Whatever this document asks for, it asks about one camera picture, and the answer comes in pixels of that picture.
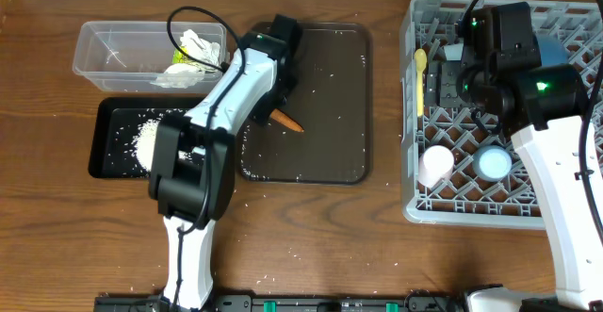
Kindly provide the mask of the yellow plastic spoon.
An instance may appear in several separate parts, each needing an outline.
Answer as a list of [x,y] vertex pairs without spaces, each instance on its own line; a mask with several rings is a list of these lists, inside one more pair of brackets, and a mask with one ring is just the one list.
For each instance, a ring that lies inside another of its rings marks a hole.
[[424,113],[423,74],[428,65],[427,54],[423,49],[416,49],[414,59],[416,63],[416,115],[422,117]]

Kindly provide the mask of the yellow snack wrapper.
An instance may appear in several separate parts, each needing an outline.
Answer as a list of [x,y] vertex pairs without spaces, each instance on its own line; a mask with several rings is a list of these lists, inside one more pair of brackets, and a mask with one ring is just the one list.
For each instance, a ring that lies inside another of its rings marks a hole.
[[172,64],[188,64],[188,58],[186,56],[187,49],[182,47],[180,50],[176,49],[172,56]]

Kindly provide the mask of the white rice pile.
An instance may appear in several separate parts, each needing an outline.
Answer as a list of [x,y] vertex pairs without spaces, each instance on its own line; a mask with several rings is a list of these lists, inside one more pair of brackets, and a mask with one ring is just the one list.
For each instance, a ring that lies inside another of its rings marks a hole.
[[152,169],[155,137],[159,120],[151,119],[139,126],[138,134],[133,138],[134,157],[140,167],[149,172]]

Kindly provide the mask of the dark blue plate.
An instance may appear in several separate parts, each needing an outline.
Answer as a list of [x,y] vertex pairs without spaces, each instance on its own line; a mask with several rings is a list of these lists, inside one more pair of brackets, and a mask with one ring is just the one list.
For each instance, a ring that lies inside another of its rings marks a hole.
[[568,55],[559,40],[552,36],[541,34],[536,36],[536,40],[543,67],[561,65],[568,62]]

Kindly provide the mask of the pink cup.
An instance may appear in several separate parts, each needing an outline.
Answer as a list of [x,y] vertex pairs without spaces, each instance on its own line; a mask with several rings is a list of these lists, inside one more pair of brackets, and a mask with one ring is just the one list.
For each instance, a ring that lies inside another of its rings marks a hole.
[[448,180],[454,167],[454,155],[449,148],[434,145],[425,150],[418,160],[417,181],[426,188],[441,180]]

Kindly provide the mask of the light blue bowl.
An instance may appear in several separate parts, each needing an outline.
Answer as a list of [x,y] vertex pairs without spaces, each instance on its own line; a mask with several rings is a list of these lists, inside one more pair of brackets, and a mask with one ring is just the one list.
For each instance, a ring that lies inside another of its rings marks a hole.
[[443,47],[446,61],[460,61],[462,59],[464,45],[455,43]]

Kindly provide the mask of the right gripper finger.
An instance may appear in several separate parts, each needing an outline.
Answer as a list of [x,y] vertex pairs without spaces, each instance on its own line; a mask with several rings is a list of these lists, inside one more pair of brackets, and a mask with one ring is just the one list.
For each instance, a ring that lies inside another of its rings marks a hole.
[[461,70],[460,61],[445,61],[440,65],[439,77],[439,106],[444,108],[466,107],[466,102],[460,97],[456,81]]
[[438,104],[440,65],[439,61],[433,61],[428,64],[427,72],[425,73],[424,92],[424,104],[426,106],[436,106]]

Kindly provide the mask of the light blue cup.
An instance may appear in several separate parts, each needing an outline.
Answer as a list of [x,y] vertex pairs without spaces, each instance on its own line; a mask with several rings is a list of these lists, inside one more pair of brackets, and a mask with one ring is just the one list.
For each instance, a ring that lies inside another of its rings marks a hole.
[[485,146],[473,155],[473,170],[479,178],[485,181],[501,180],[509,174],[512,165],[510,154],[500,146]]

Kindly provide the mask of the white tissue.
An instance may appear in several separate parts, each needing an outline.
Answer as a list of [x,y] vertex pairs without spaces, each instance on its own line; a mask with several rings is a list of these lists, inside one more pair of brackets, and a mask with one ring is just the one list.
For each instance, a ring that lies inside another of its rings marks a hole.
[[188,64],[171,64],[152,85],[160,88],[186,89],[192,87],[207,76],[218,72],[220,64],[220,44],[201,39],[189,29],[180,37],[180,49],[187,49]]

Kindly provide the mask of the orange carrot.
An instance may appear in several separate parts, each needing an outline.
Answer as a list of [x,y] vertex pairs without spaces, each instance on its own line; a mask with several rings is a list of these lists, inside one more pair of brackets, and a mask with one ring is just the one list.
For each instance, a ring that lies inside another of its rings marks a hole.
[[302,128],[301,125],[299,125],[297,122],[295,122],[293,119],[288,117],[286,114],[284,114],[279,109],[274,109],[270,113],[270,117],[272,118],[272,120],[276,121],[277,123],[280,123],[284,127],[288,128],[294,132],[302,133],[304,131],[304,129]]

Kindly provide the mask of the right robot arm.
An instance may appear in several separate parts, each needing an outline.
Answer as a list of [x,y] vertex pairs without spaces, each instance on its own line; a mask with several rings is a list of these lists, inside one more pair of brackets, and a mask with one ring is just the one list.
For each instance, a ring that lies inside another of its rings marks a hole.
[[484,287],[469,311],[598,311],[602,307],[602,174],[591,124],[595,93],[537,39],[525,2],[470,6],[455,25],[461,56],[417,77],[415,111],[462,107],[497,118],[530,179],[554,262],[556,289],[537,297]]

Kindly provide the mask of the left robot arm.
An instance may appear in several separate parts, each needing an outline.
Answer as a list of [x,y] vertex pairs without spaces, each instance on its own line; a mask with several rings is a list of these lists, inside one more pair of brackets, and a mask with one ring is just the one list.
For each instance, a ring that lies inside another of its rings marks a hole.
[[285,104],[296,84],[292,61],[301,38],[300,24],[284,15],[266,33],[248,32],[202,102],[157,127],[149,195],[169,239],[166,311],[200,311],[211,294],[212,242],[234,193],[236,136],[248,119],[264,124]]

